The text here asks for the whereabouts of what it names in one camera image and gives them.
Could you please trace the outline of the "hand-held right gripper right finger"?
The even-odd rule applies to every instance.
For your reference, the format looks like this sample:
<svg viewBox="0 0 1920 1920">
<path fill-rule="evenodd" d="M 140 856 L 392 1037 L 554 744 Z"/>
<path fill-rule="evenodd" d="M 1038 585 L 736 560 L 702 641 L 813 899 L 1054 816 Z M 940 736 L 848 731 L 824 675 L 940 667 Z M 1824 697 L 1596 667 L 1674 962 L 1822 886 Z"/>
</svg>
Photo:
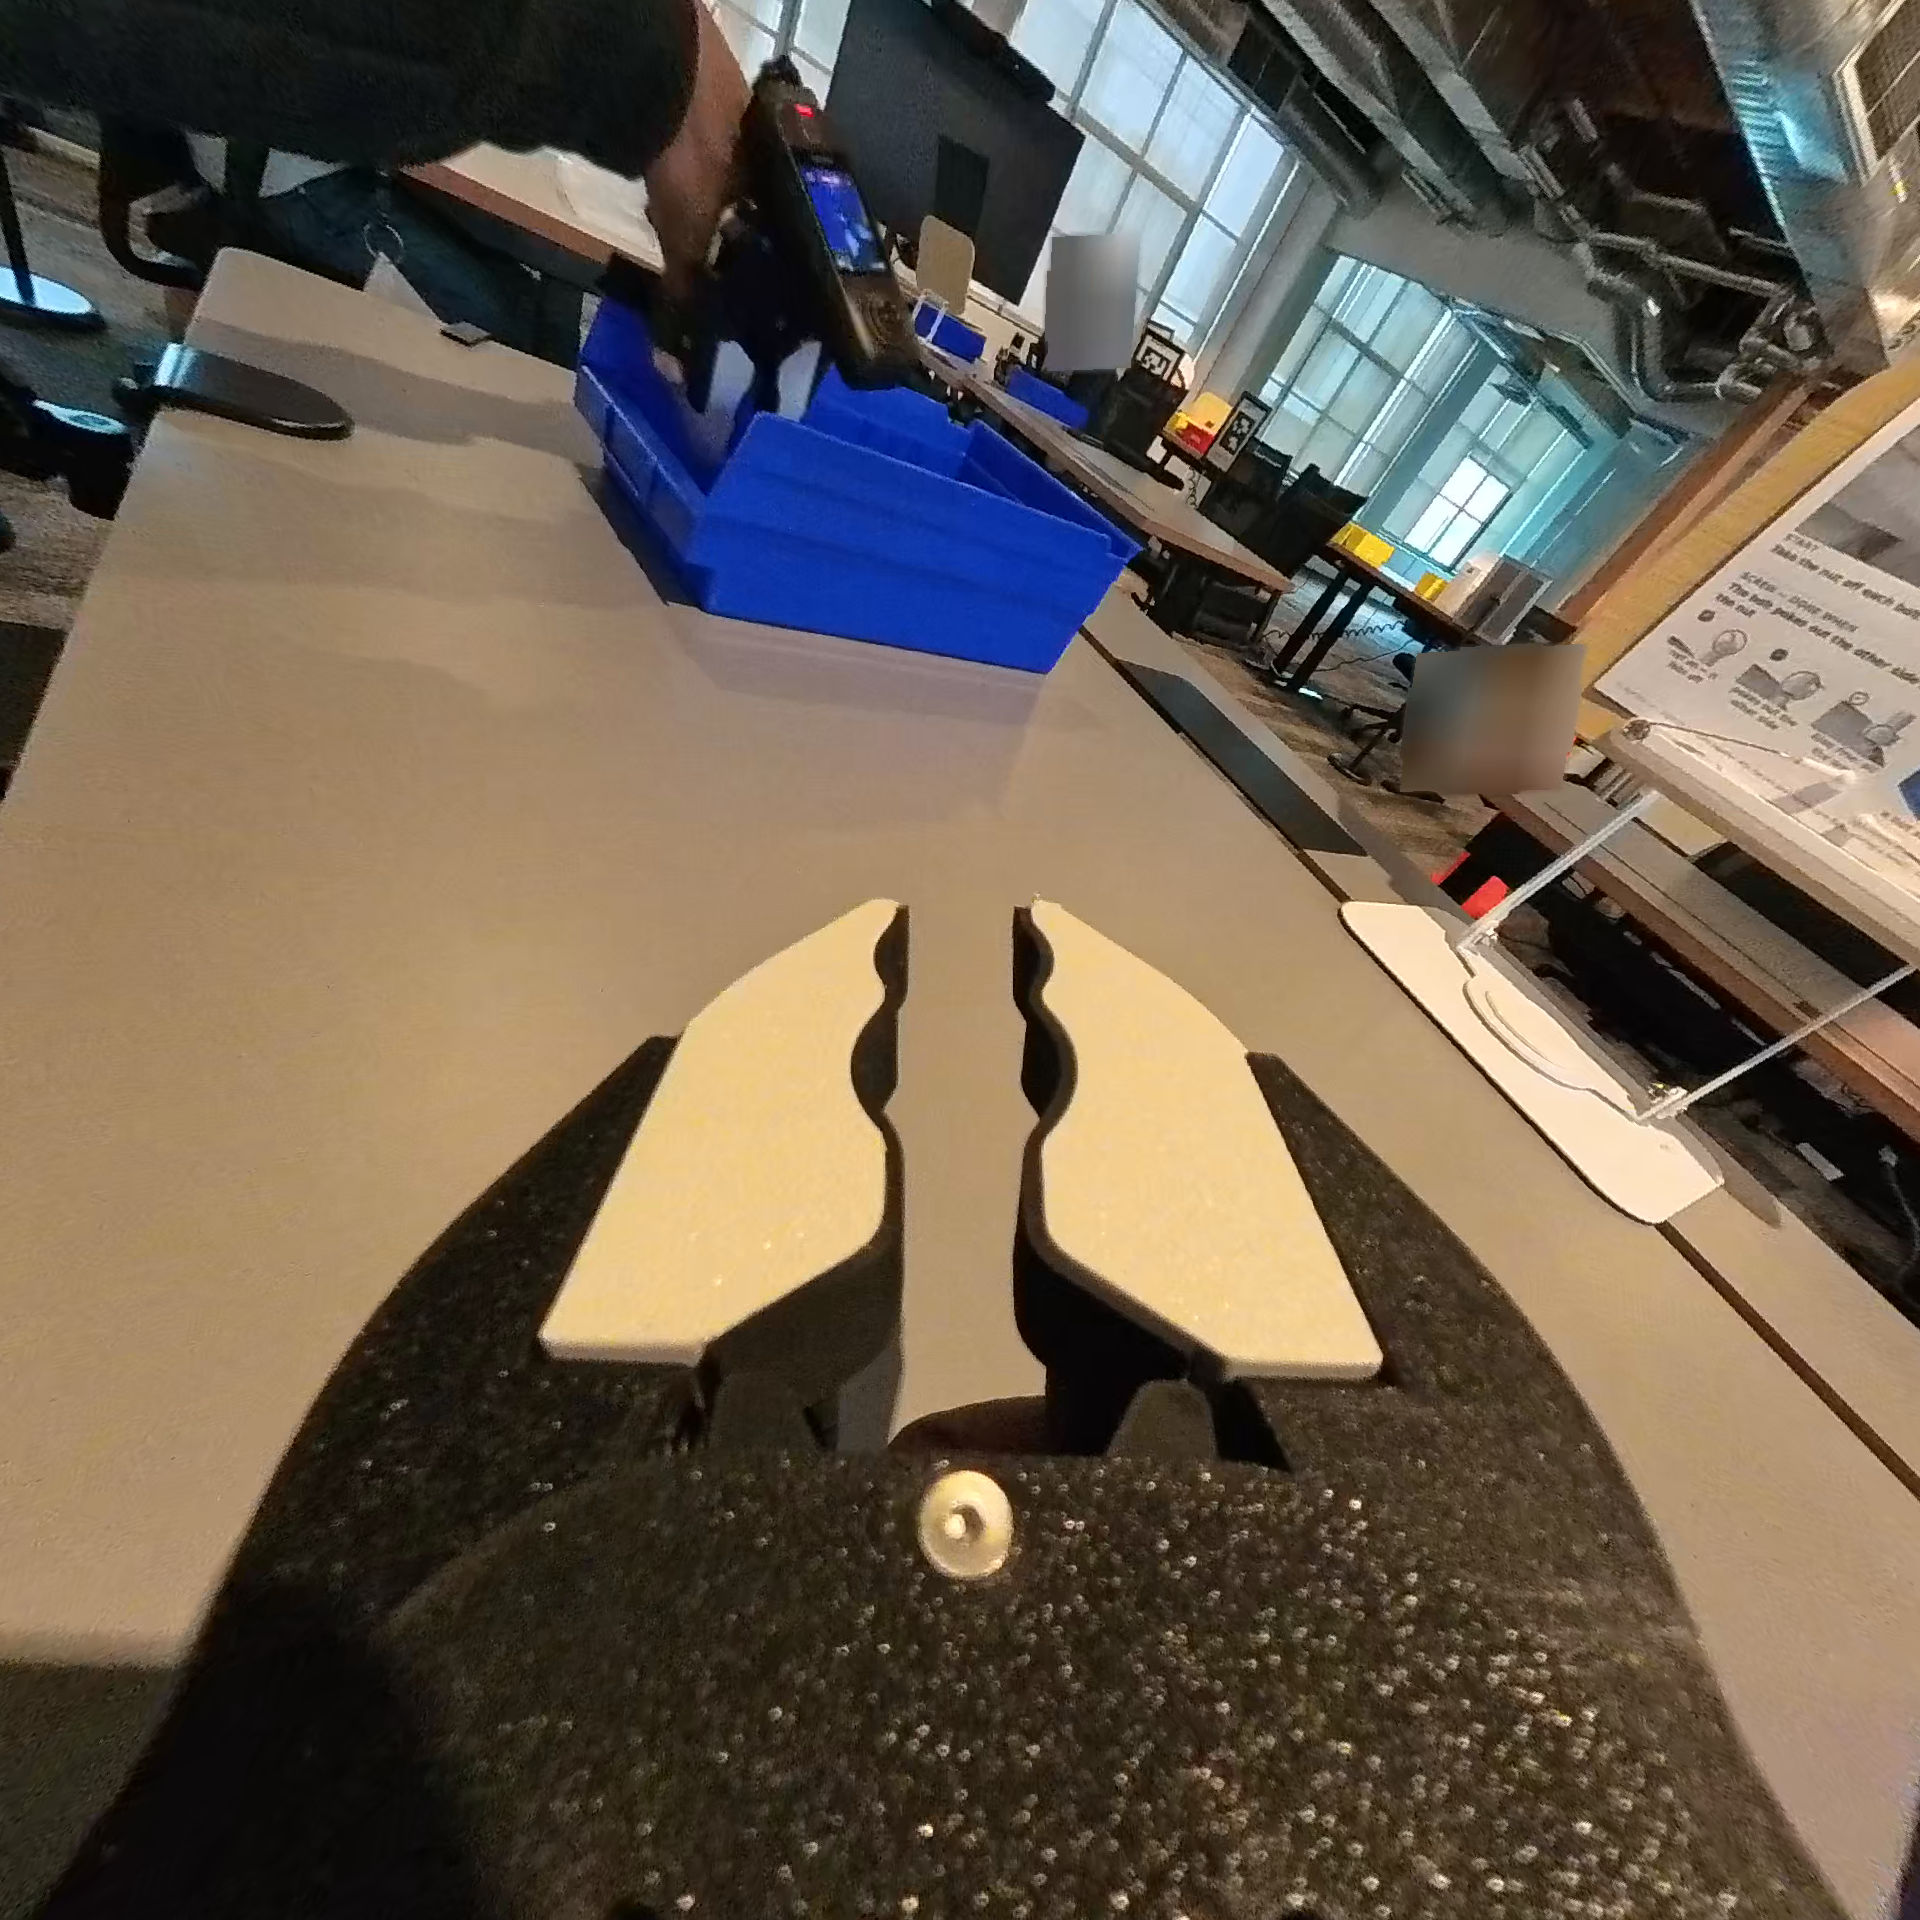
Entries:
<svg viewBox="0 0 1920 1920">
<path fill-rule="evenodd" d="M 1021 1185 L 1044 1265 L 1228 1381 L 1379 1377 L 1383 1344 L 1242 1037 L 1061 902 L 1014 933 L 1026 1027 L 1059 1070 Z"/>
</svg>

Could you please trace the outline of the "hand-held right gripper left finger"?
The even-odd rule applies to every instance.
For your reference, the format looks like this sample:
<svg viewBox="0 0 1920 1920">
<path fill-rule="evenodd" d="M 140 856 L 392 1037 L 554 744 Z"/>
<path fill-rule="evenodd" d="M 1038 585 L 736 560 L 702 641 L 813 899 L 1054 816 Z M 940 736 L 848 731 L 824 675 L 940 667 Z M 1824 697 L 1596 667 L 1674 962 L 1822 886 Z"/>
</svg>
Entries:
<svg viewBox="0 0 1920 1920">
<path fill-rule="evenodd" d="M 688 1021 L 541 1320 L 555 1359 L 692 1363 L 880 1245 L 887 1093 L 858 1046 L 893 1035 L 898 899 L 758 960 Z"/>
</svg>

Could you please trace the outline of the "blue plastic bin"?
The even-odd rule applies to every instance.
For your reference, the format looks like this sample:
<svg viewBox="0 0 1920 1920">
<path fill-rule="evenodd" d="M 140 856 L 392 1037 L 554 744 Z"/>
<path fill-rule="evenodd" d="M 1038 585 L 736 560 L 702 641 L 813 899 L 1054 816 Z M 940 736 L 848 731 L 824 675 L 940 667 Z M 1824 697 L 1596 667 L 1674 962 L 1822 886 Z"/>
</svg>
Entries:
<svg viewBox="0 0 1920 1920">
<path fill-rule="evenodd" d="M 1047 674 L 1138 538 L 983 423 L 827 369 L 706 464 L 644 315 L 604 296 L 575 407 L 605 487 L 704 613 Z"/>
</svg>

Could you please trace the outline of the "person's left forearm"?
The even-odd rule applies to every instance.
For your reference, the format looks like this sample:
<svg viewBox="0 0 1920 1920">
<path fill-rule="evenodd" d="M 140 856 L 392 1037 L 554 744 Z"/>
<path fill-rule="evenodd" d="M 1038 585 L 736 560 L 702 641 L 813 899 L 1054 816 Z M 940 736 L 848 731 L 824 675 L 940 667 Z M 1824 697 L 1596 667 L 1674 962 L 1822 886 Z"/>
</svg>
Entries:
<svg viewBox="0 0 1920 1920">
<path fill-rule="evenodd" d="M 559 149 L 637 176 L 682 129 L 690 1 L 4 1 L 4 94 L 315 160 Z"/>
</svg>

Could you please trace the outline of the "person's left hand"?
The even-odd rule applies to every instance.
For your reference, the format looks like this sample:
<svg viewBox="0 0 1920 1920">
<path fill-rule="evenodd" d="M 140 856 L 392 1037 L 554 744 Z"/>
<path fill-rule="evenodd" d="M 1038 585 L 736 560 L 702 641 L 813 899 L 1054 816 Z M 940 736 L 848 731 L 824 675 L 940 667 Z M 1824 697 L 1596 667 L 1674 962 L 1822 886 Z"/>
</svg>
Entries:
<svg viewBox="0 0 1920 1920">
<path fill-rule="evenodd" d="M 736 195 L 751 102 L 751 86 L 725 37 L 704 31 L 694 67 L 678 129 L 642 176 L 647 222 L 672 296 L 690 294 Z"/>
</svg>

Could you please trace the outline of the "black computer monitor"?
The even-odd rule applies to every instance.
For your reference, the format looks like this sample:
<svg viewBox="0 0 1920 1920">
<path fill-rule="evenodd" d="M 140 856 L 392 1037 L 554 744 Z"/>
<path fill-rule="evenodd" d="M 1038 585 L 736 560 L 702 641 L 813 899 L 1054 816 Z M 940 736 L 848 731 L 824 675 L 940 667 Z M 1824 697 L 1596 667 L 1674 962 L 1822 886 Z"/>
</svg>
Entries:
<svg viewBox="0 0 1920 1920">
<path fill-rule="evenodd" d="M 942 219 L 973 241 L 973 281 L 1023 296 L 1086 138 L 1004 33 L 965 3 L 852 1 L 824 115 L 893 238 Z"/>
</svg>

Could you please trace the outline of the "black desk mat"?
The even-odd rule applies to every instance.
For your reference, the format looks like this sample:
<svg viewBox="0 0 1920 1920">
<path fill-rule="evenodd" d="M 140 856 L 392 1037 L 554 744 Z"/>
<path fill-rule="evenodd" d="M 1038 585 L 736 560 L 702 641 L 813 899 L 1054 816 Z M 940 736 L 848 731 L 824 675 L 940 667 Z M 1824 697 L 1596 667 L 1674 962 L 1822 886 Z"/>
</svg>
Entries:
<svg viewBox="0 0 1920 1920">
<path fill-rule="evenodd" d="M 1328 807 L 1311 800 L 1272 754 L 1242 731 L 1197 686 L 1149 662 L 1114 661 L 1114 665 L 1239 800 L 1296 849 L 1322 856 L 1367 856 L 1362 841 Z"/>
</svg>

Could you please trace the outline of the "white instruction poster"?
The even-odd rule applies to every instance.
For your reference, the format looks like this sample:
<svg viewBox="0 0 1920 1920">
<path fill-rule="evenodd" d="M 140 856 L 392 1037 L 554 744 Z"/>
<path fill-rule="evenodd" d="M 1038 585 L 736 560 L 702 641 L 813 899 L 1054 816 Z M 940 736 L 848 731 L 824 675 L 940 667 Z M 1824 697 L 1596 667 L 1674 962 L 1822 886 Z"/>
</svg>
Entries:
<svg viewBox="0 0 1920 1920">
<path fill-rule="evenodd" d="M 1911 966 L 1916 371 L 1840 395 L 1581 631 L 1610 759 Z"/>
</svg>

